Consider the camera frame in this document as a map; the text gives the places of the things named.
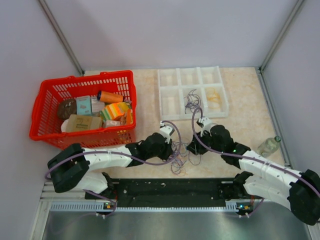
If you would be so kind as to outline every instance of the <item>red plastic basket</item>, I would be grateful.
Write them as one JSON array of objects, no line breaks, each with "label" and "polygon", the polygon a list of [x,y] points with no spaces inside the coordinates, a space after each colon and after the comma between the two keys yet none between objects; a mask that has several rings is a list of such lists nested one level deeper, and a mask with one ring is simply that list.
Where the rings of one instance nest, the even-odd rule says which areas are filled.
[{"label": "red plastic basket", "polygon": [[[98,91],[120,94],[132,101],[133,123],[125,126],[61,133],[63,120],[57,116],[59,103],[81,96],[97,96]],[[132,71],[102,72],[94,76],[69,76],[49,79],[41,83],[32,111],[29,136],[34,141],[65,149],[80,143],[86,148],[128,144],[136,141],[137,93]]]}]

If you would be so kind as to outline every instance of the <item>bottle cap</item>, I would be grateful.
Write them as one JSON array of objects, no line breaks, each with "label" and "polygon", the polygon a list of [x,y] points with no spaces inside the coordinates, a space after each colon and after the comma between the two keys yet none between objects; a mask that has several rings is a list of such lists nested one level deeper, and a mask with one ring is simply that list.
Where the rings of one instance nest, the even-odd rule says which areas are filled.
[{"label": "bottle cap", "polygon": [[275,140],[276,142],[280,143],[280,142],[281,142],[281,137],[275,136],[275,137],[274,137],[274,140]]},{"label": "bottle cap", "polygon": [[96,96],[96,99],[97,99],[98,101],[100,101],[101,94],[102,94],[102,91],[98,91],[98,94],[97,94],[97,96]]}]

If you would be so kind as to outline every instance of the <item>cardboard box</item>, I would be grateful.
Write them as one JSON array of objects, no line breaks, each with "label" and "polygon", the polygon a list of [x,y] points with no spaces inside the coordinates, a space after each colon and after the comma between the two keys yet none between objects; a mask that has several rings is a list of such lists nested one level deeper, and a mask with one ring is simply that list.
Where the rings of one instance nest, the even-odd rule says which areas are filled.
[{"label": "cardboard box", "polygon": [[67,133],[80,132],[101,128],[102,120],[98,116],[72,114],[66,126]]}]

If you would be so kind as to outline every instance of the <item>clear bottle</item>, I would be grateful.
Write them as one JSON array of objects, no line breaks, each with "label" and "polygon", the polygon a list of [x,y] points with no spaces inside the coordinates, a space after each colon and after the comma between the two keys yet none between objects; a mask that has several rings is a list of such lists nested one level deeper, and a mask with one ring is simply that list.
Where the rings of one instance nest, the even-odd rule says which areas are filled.
[{"label": "clear bottle", "polygon": [[268,138],[258,147],[258,154],[264,158],[269,157],[279,149],[280,142],[281,137],[279,136]]}]

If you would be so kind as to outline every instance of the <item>white tray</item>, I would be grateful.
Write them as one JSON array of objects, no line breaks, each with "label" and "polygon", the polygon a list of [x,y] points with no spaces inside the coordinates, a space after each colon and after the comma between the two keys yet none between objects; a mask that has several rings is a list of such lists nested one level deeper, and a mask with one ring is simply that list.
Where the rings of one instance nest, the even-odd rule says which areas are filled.
[{"label": "white tray", "polygon": [[188,101],[185,97],[192,90],[201,98],[206,117],[225,118],[229,114],[229,103],[218,66],[159,69],[158,85],[161,120],[191,119],[192,111],[189,108],[185,110]]}]

